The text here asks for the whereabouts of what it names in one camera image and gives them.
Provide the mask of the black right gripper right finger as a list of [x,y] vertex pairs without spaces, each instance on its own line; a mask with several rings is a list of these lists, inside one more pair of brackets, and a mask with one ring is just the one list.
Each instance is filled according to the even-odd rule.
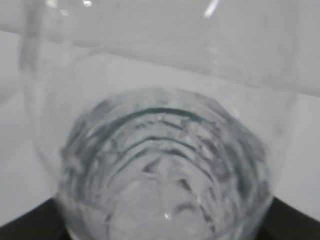
[[257,240],[320,240],[320,222],[274,198]]

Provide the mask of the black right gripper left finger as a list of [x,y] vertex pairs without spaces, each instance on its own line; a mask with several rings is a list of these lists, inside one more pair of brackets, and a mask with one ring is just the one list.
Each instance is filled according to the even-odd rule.
[[0,227],[1,240],[71,240],[51,198]]

